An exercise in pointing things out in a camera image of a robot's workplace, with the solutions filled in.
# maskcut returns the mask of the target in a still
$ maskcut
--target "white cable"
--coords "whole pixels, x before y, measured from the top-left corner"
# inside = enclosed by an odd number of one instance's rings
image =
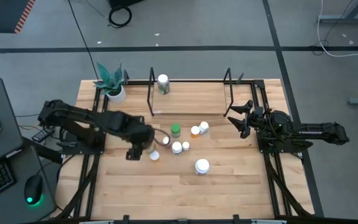
[[[320,10],[320,15],[318,16],[318,20],[317,20],[317,37],[318,37],[318,42],[320,43],[320,46],[323,48],[323,50],[332,57],[348,57],[348,56],[357,56],[358,54],[348,54],[348,55],[333,55],[331,53],[329,53],[325,48],[324,45],[321,43],[320,40],[320,31],[319,31],[319,25],[320,25],[320,17],[323,13],[323,4],[324,4],[324,0],[321,0],[321,10]]]

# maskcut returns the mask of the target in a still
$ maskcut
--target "computer mouse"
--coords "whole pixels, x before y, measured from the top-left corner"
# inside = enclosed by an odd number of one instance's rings
[[[24,200],[29,205],[36,204],[42,195],[41,175],[32,175],[27,179],[24,186]]]

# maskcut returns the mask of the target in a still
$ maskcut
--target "white flower pot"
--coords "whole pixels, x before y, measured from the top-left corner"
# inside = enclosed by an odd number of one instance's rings
[[[107,97],[109,98],[110,101],[114,103],[121,103],[122,101],[125,100],[126,97],[124,87],[123,86],[121,87],[121,92],[118,95],[110,96],[109,94],[107,94]]]

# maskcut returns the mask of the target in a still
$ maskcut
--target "wooden tabletop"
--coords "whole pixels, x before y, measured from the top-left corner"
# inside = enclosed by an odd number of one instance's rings
[[[270,107],[287,113],[280,80],[265,80],[265,86]],[[174,156],[171,150],[158,146],[158,162],[151,161],[146,152],[140,161],[127,161],[125,154],[131,145],[107,135],[106,151],[99,163],[93,220],[122,220],[123,215],[135,220],[231,219],[234,214],[240,218],[273,218],[264,160],[253,130],[247,139],[241,139],[237,129],[221,114],[156,114],[152,117],[146,101],[147,86],[125,86],[125,91],[126,100],[109,102],[108,110],[142,115],[147,124],[168,132],[173,123],[179,123],[181,136],[173,140],[188,141],[190,150]],[[228,106],[228,85],[224,91]],[[91,110],[94,93],[92,81],[83,80],[76,106]],[[244,105],[252,99],[250,87],[245,85],[234,85],[233,94],[234,105]],[[232,111],[228,116],[243,119]],[[209,132],[192,138],[190,128],[201,121],[209,123]],[[281,157],[287,187],[302,206],[313,213],[301,161],[290,154],[281,154]],[[205,176],[195,175],[198,159],[207,159],[211,165]],[[75,156],[62,167],[56,194],[60,207],[70,201],[78,188],[82,160],[83,156]],[[283,213],[281,193],[278,187],[276,190]],[[87,198],[85,192],[82,215]]]

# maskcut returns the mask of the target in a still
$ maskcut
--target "potted plant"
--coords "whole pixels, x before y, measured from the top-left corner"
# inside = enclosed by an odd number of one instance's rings
[[[101,81],[93,82],[97,88],[102,89],[102,94],[107,95],[109,100],[115,103],[120,103],[125,100],[125,90],[122,85],[122,70],[121,64],[116,72],[110,74],[107,69],[98,63],[98,69]]]

